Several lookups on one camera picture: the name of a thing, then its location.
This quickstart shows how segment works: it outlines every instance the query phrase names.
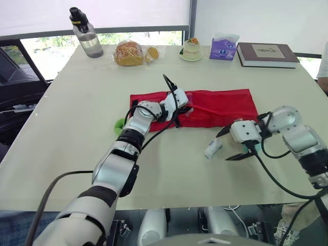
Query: small plate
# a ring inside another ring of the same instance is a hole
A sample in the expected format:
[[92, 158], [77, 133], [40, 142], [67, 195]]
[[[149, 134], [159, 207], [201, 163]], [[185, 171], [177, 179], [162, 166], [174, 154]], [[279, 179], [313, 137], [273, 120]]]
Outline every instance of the small plate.
[[186, 60], [186, 61], [188, 61], [188, 62], [195, 62], [195, 61], [197, 61], [197, 60], [200, 60], [200, 59], [202, 59], [203, 58], [203, 54], [202, 54], [202, 52], [201, 51], [199, 51], [199, 57], [197, 57], [197, 58], [187, 58], [187, 57], [184, 57], [183, 56], [183, 54], [181, 55], [180, 53], [179, 53], [179, 56], [181, 57], [181, 59], [183, 59], [183, 60]]

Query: cake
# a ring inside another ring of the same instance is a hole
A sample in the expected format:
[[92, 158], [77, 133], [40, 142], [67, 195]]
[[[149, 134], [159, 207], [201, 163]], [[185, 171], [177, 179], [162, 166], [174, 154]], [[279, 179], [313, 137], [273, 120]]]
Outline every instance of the cake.
[[189, 38], [185, 41], [183, 49], [180, 51], [180, 56], [186, 60], [198, 60], [201, 58], [200, 42], [197, 38]]

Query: white plate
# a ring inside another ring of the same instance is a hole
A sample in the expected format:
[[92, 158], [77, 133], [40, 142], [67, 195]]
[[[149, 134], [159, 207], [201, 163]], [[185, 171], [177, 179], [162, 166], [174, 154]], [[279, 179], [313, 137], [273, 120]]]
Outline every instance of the white plate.
[[180, 53], [179, 53], [178, 55], [181, 57], [182, 60], [186, 60], [186, 61], [188, 61], [188, 62], [191, 62], [191, 61], [192, 61], [192, 62], [195, 62], [195, 61], [200, 60], [200, 59], [203, 58], [203, 53], [202, 53], [201, 51], [199, 51], [199, 53], [200, 53], [200, 57], [198, 57], [198, 58], [194, 58], [194, 59], [186, 58], [186, 57], [184, 57], [183, 55], [181, 55]]

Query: person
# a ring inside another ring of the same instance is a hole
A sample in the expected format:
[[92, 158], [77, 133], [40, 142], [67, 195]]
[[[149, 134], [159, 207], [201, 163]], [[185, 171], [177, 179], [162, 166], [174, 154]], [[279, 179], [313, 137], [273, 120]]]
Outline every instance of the person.
[[[280, 245], [282, 237], [284, 236], [287, 228], [289, 227], [295, 213], [299, 208], [306, 202], [298, 202], [293, 204], [286, 204], [282, 206], [281, 217], [277, 231], [274, 234], [276, 245]], [[299, 233], [301, 230], [310, 226], [317, 218], [320, 217], [320, 212], [314, 201], [309, 203], [297, 216], [291, 231], [288, 233], [283, 246], [291, 246], [299, 238]]]
[[328, 42], [322, 54], [321, 64], [318, 72], [318, 85], [328, 95]]

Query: black bottle cap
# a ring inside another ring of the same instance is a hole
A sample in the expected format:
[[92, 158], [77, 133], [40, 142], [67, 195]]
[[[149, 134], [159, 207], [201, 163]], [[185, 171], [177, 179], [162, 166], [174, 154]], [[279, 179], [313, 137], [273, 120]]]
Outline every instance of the black bottle cap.
[[84, 14], [78, 8], [72, 7], [72, 8], [70, 8], [70, 12], [71, 12], [70, 20], [73, 25], [78, 27], [78, 26], [84, 26], [84, 25], [88, 24], [89, 21], [88, 21], [86, 14]]

